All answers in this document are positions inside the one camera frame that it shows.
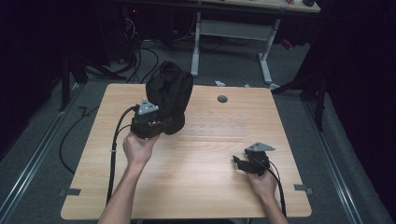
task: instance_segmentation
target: wooden table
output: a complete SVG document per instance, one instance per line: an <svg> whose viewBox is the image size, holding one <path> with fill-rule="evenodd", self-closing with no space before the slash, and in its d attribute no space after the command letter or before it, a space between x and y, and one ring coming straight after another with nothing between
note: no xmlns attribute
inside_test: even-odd
<svg viewBox="0 0 396 224"><path fill-rule="evenodd" d="M219 95L228 102L220 103ZM113 133L121 114L144 97L144 85L107 87L70 186L81 192L66 197L63 218L98 219L102 214ZM265 217L247 177L232 160L233 155L245 160L244 149L256 142L276 148L267 155L280 172L288 216L310 216L305 192L294 189L302 180L269 90L194 86L185 115L184 128L162 134L154 146L137 185L131 218ZM126 167L121 142L128 132L122 131L118 139L115 186Z"/></svg>

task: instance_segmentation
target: wire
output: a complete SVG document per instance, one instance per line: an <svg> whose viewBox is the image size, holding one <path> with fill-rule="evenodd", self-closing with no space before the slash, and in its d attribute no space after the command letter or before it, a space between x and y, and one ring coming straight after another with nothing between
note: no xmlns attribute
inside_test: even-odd
<svg viewBox="0 0 396 224"><path fill-rule="evenodd" d="M111 195L113 193L114 174L116 172L117 137L119 136L119 133L120 133L120 126L121 126L121 123L122 123L124 117L131 110L135 110L135 109L137 109L137 105L131 106L127 110L125 110L125 112L123 112L123 114L120 117L119 123L117 124L116 131L114 132L113 144L111 145L110 178L108 179L108 190L107 190L106 204L108 204L108 201L110 201Z"/></svg>
<svg viewBox="0 0 396 224"><path fill-rule="evenodd" d="M140 64L142 63L142 53L140 51L140 47L138 48L137 52L139 54L139 61L137 63L137 67L136 67L136 64L135 64L134 65L134 72L128 77L128 79L126 80L126 83L128 83L131 80L132 77L134 78L134 76L137 76L137 70L139 69Z"/></svg>
<svg viewBox="0 0 396 224"><path fill-rule="evenodd" d="M182 39L182 40L175 41L174 44L176 44L176 45L178 45L178 46L181 46L181 47L189 47L189 46L192 46L192 45L194 44L194 40L190 41L190 38L191 38L191 37L193 37L193 35L190 36L189 38L185 38L185 39ZM181 42L181 41L190 41L190 43L188 43L188 44L180 44L179 42Z"/></svg>
<svg viewBox="0 0 396 224"><path fill-rule="evenodd" d="M247 42L245 43L238 43L235 41L232 41L231 38L226 38L224 39L224 42L227 44L233 44L233 45L238 45L238 46L245 46L245 45L252 45L255 44L257 42L259 42L259 40L253 40L253 39L249 39Z"/></svg>
<svg viewBox="0 0 396 224"><path fill-rule="evenodd" d="M253 158L253 160L255 162L257 162L260 166L262 166L265 170L267 170L276 180L277 185L279 187L279 196L280 196L280 205L282 207L282 213L285 217L287 217L286 215L286 204L285 204L285 195L283 194L283 188L282 188L282 183L280 183L280 176L279 176L279 171L277 170L276 166L271 162L271 164L275 167L276 172L277 172L277 176L275 175L275 173L271 170L266 168L261 162L259 162L258 160L256 160L255 158Z"/></svg>
<svg viewBox="0 0 396 224"><path fill-rule="evenodd" d="M145 50L148 50L148 51L150 51L151 53L153 53L153 54L155 55L157 61L156 61L155 65L154 65L154 67L153 67L147 74L145 74L145 75L143 76L142 80L140 81L140 84L143 84L143 82L145 81L146 77L148 77L148 76L152 73L152 71L154 71L154 70L157 68L158 62L159 62L159 60L160 60L157 53L155 53L155 52L152 51L151 49L145 49Z"/></svg>
<svg viewBox="0 0 396 224"><path fill-rule="evenodd" d="M61 144L59 145L59 159L61 160L62 165L64 166L64 168L66 168L67 171L69 171L71 174L75 174L76 172L70 168L70 166L68 166L66 164L66 162L64 161L64 156L63 156L63 146L64 146L64 141L66 140L67 135L69 135L71 133L71 131L73 130L73 128L76 127L76 125L78 125L84 118L88 117L93 111L97 110L99 108L99 106L96 106L94 109L90 110L87 114L85 114L84 116L82 116L81 118L79 118L66 132L66 134L64 135L64 138L62 139Z"/></svg>
<svg viewBox="0 0 396 224"><path fill-rule="evenodd" d="M239 81L241 81L241 82L243 82L243 83L245 83L245 86L248 86L248 83L244 80L244 79L242 79L242 78L237 78Z"/></svg>
<svg viewBox="0 0 396 224"><path fill-rule="evenodd" d="M195 12L194 13L194 17L192 18L190 30L183 37L181 37L179 39L174 39L175 42L178 41L178 40L184 40L184 39L188 39L188 38L191 38L191 37L195 36L195 35L191 35L191 36L188 36L188 35L191 33L191 30L192 30L192 27L194 26L194 22L195 22L195 18L196 17L197 17L197 13Z"/></svg>
<svg viewBox="0 0 396 224"><path fill-rule="evenodd" d="M213 38L213 37L210 38L210 37L207 36L206 39L216 39L216 38ZM219 40L220 40L219 44L218 44L217 46L215 46L214 48L211 48L211 49L210 49L210 48L205 48L205 47L203 47L201 44L200 44L200 48L201 48L201 49L205 49L205 50L215 50L215 49L218 49L218 48L220 48L220 47L223 45L223 42L224 42L224 41L223 41L223 38L220 38Z"/></svg>
<svg viewBox="0 0 396 224"><path fill-rule="evenodd" d="M126 28L126 31L127 31L127 32L129 31L129 29L131 29L131 26L134 27L134 29L132 30L132 36L131 36L131 41L133 41L133 40L134 40L134 34L135 34L135 31L136 31L136 27L134 26L134 22L133 22L131 19L125 18L125 20L127 20L128 22L130 22L128 28ZM128 38L127 34L124 33L124 35L125 35L125 37L126 37L127 43L129 44L129 38Z"/></svg>
<svg viewBox="0 0 396 224"><path fill-rule="evenodd" d="M122 128L120 128L119 134L120 134L120 132L121 132L122 130L124 130L124 129L127 128L127 127L131 127L131 126L132 126L131 124L128 124L128 125L123 126Z"/></svg>

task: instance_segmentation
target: metal bracket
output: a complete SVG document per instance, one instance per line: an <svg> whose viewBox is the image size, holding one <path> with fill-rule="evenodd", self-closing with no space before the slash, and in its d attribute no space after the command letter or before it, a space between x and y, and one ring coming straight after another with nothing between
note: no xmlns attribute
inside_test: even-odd
<svg viewBox="0 0 396 224"><path fill-rule="evenodd" d="M264 143L257 142L255 144L251 145L250 147L248 147L247 150L256 151L256 152L259 152L259 151L274 151L275 148L274 147L270 147L268 145L265 145Z"/></svg>
<svg viewBox="0 0 396 224"><path fill-rule="evenodd" d="M294 190L305 191L308 195L314 194L314 191L306 185L294 185Z"/></svg>
<svg viewBox="0 0 396 224"><path fill-rule="evenodd" d="M145 98L143 98L142 102L140 103L138 114L145 115L145 114L157 111L157 110L159 110L157 105L154 105L154 104L150 103L148 100L146 100Z"/></svg>
<svg viewBox="0 0 396 224"><path fill-rule="evenodd" d="M79 196L81 189L61 189L59 196L64 198L66 195Z"/></svg>

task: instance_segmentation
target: black cable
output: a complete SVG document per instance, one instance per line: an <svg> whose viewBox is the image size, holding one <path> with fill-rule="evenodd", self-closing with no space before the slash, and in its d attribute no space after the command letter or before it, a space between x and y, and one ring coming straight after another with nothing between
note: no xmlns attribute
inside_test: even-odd
<svg viewBox="0 0 396 224"><path fill-rule="evenodd" d="M116 152L117 152L117 137L120 133L120 126L124 119L124 117L131 111L135 110L137 105L129 107L120 117L119 123L117 124L116 131L114 132L113 144L111 145L111 162L110 162L110 178L108 179L108 190L107 190L107 199L106 204L110 201L111 195L113 193L113 185L114 185L114 174L116 172Z"/></svg>
<svg viewBox="0 0 396 224"><path fill-rule="evenodd" d="M271 162L271 164L275 167L276 172L277 172L277 176L274 174L274 172L271 169L267 169L261 162L259 162L258 160L256 160L255 158L253 158L253 160L255 162L257 162L259 165L261 165L265 170L267 170L276 180L277 185L279 187L279 196L280 196L280 206L282 207L282 213L285 217L287 217L286 215L286 204L285 204L285 195L283 194L283 188L282 188L282 184L280 183L280 176L279 176L279 171L277 170L276 166Z"/></svg>
<svg viewBox="0 0 396 224"><path fill-rule="evenodd" d="M132 77L134 78L134 76L137 76L137 70L139 69L140 64L142 63L142 53L141 53L141 51L140 51L140 47L138 48L137 52L138 52L138 54L139 54L139 61L138 61L138 63L137 63L137 66L136 66L135 69L134 69L134 72L133 72L133 73L128 77L128 79L126 80L126 83L128 83L128 82L131 80Z"/></svg>
<svg viewBox="0 0 396 224"><path fill-rule="evenodd" d="M220 43L217 45L217 46L215 46L214 48L211 48L211 49L209 49L209 48L205 48L205 47L203 47L202 46L202 44L200 44L200 48L201 49L205 49L205 50L215 50L215 49L218 49L218 48L220 48L222 45L223 45L223 38L221 38L220 39Z"/></svg>
<svg viewBox="0 0 396 224"><path fill-rule="evenodd" d="M64 135L64 138L62 139L61 144L59 145L59 159L61 160L62 165L64 166L64 168L66 168L67 171L69 171L70 173L74 174L75 171L73 169L71 169L66 162L64 162L64 156L62 154L63 151L63 146L64 146L64 141L67 137L67 135L69 135L71 133L71 131L73 130L74 127L76 127L76 125L79 124L80 121L82 121L84 118L88 117L93 111L97 110L99 108L99 106L96 106L94 109L90 110L87 114L85 114L84 116L82 116L81 118L79 118L66 132L66 134Z"/></svg>
<svg viewBox="0 0 396 224"><path fill-rule="evenodd" d="M157 68L158 62L160 60L160 58L158 57L157 53L155 53L151 49L145 49L145 50L148 50L151 53L153 53L155 55L156 59L157 59L157 62L155 63L154 67L145 76L143 76L142 80L140 81L140 84L143 84L143 82L145 81L146 77L148 77L152 73L152 71L154 71Z"/></svg>
<svg viewBox="0 0 396 224"><path fill-rule="evenodd" d="M124 130L125 128L128 128L128 127L131 127L131 126L132 126L132 124L128 124L128 125L123 126L123 127L119 130L119 134L120 134L120 132L121 132L122 130Z"/></svg>
<svg viewBox="0 0 396 224"><path fill-rule="evenodd" d="M238 46L245 46L245 45L255 44L255 43L259 42L259 40L249 39L249 40L248 40L247 42L245 42L245 43L238 43L238 42L235 42L235 41L232 41L232 40L226 38L226 39L224 39L224 42L227 43L227 44L233 44L233 45L238 45Z"/></svg>
<svg viewBox="0 0 396 224"><path fill-rule="evenodd" d="M192 41L190 40L192 37L195 37L195 35L192 35L192 36L186 37L184 39L180 39L180 40L174 40L174 44L179 45L181 47L192 46L195 43L194 39ZM189 44L180 44L180 43L178 43L178 42L187 42L187 41L189 42Z"/></svg>

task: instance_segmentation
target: black bag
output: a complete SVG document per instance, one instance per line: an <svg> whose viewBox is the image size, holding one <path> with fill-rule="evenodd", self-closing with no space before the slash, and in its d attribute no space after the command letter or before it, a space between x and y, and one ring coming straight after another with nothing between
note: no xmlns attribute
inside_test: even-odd
<svg viewBox="0 0 396 224"><path fill-rule="evenodd" d="M165 61L146 84L148 101L159 107L155 121L170 119L164 133L174 134L184 127L187 104L193 86L193 76L177 64Z"/></svg>

